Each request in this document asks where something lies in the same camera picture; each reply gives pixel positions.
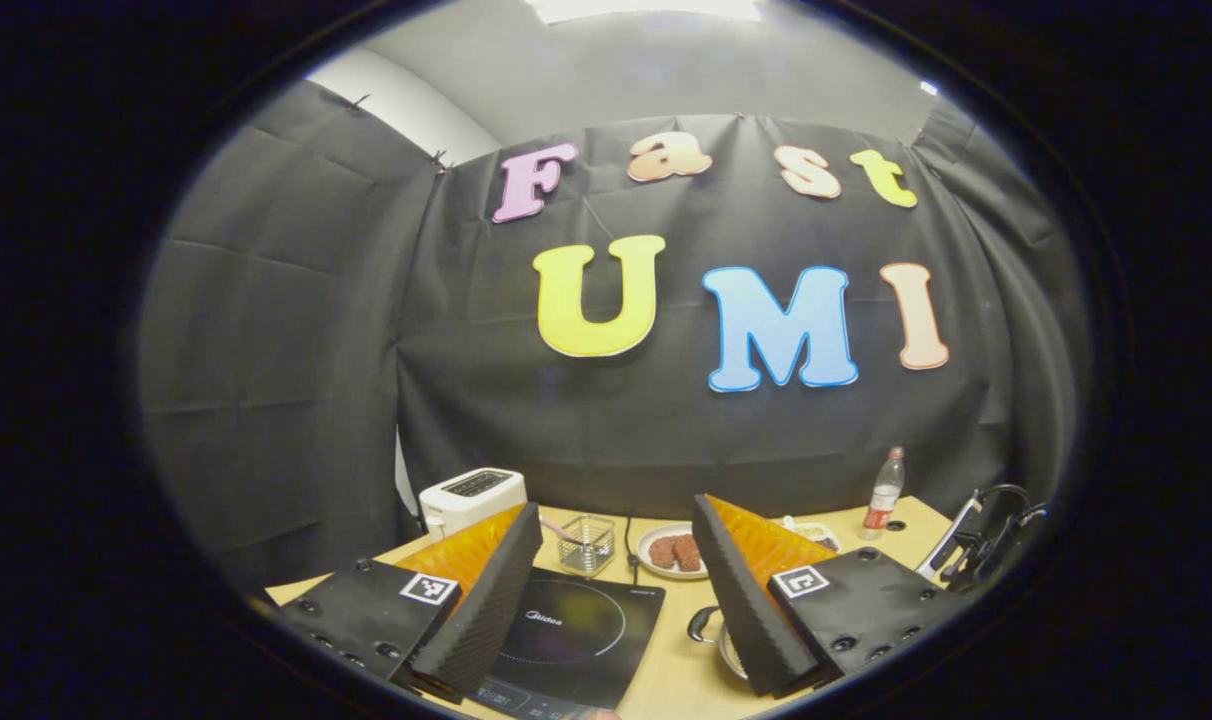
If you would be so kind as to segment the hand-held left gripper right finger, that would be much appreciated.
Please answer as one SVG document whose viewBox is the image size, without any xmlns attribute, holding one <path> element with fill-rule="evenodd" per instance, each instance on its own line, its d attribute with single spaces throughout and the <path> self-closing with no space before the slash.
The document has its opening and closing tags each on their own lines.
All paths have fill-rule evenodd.
<svg viewBox="0 0 1212 720">
<path fill-rule="evenodd" d="M 957 615 L 955 593 L 876 548 L 834 553 L 711 495 L 696 496 L 692 530 L 756 695 L 857 674 Z"/>
</svg>

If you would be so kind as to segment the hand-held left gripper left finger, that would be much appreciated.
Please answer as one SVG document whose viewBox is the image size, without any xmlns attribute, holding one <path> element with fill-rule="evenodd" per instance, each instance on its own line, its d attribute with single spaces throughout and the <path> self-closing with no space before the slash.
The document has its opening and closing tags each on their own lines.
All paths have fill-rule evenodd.
<svg viewBox="0 0 1212 720">
<path fill-rule="evenodd" d="M 385 682 L 459 701 L 497 659 L 542 542 L 538 507 L 519 503 L 395 564 L 336 571 L 282 619 Z"/>
</svg>

